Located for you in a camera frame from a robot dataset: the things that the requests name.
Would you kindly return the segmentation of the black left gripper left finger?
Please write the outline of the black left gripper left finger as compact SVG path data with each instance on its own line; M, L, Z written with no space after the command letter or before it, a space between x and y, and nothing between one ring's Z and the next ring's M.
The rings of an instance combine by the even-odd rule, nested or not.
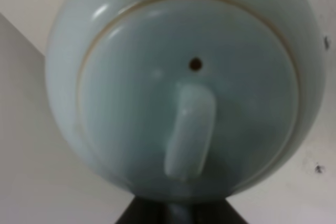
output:
M167 224L173 223L167 205L135 197L116 224Z

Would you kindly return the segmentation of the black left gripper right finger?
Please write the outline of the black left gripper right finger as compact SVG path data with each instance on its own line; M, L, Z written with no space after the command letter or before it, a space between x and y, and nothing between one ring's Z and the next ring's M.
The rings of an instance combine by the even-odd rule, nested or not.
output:
M191 204L187 213L188 220L186 223L248 223L226 199Z

